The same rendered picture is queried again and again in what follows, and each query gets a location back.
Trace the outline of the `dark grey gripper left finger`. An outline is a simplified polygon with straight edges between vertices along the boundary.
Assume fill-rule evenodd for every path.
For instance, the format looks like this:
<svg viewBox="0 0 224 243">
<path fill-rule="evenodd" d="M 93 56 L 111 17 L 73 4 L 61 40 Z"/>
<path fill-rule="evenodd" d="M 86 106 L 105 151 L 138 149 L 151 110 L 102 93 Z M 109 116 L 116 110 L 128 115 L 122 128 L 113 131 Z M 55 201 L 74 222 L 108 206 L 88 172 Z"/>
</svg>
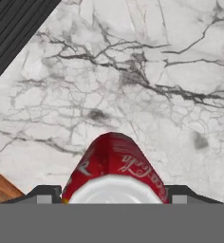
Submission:
<svg viewBox="0 0 224 243">
<path fill-rule="evenodd" d="M 61 185 L 38 185 L 27 195 L 5 201 L 5 204 L 58 204 L 62 202 L 61 193 Z"/>
</svg>

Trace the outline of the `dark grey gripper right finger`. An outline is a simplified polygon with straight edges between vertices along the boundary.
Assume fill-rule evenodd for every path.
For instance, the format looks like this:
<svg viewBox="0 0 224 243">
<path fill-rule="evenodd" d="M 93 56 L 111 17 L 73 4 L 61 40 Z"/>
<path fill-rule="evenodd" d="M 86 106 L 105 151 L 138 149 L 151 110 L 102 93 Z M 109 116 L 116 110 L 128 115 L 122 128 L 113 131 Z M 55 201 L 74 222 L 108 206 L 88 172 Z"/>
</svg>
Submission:
<svg viewBox="0 0 224 243">
<path fill-rule="evenodd" d="M 220 201 L 198 195 L 186 185 L 166 185 L 165 188 L 171 204 L 220 204 Z"/>
</svg>

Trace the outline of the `red soda can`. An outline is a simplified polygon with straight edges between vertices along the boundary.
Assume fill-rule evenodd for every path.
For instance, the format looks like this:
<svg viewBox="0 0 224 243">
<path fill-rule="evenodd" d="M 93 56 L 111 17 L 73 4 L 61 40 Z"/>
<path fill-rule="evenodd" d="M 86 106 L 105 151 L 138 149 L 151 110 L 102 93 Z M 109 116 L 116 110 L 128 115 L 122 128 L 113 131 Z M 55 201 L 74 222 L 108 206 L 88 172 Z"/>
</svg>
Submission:
<svg viewBox="0 0 224 243">
<path fill-rule="evenodd" d="M 109 132 L 89 145 L 63 193 L 64 204 L 167 204 L 165 185 L 137 144 Z"/>
</svg>

